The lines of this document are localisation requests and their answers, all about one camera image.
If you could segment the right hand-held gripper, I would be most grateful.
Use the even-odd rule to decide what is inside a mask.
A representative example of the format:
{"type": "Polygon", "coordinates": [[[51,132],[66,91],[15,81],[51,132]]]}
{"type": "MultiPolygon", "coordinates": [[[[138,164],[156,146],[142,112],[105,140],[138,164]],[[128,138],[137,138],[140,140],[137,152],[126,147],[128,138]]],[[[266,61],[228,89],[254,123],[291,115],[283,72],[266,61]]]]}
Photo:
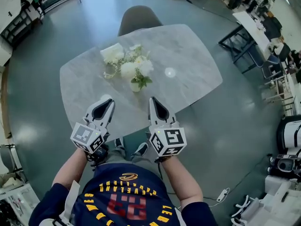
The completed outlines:
{"type": "Polygon", "coordinates": [[[175,126],[173,124],[161,125],[162,123],[174,123],[176,121],[175,114],[156,97],[149,99],[148,109],[150,124],[153,126],[150,127],[149,142],[158,157],[178,155],[187,146],[184,128],[179,127],[177,123],[175,126]]]}

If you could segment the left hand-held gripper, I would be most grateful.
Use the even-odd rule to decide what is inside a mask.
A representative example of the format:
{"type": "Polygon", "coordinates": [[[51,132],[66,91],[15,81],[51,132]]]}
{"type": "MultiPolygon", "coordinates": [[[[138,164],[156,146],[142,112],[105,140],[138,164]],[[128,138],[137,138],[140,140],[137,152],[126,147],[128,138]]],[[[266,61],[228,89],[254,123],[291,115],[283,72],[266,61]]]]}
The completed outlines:
{"type": "Polygon", "coordinates": [[[83,118],[82,123],[76,123],[71,134],[74,145],[86,153],[108,153],[105,144],[109,136],[107,126],[111,122],[115,110],[115,101],[112,98],[100,100],[92,104],[83,118]]]}

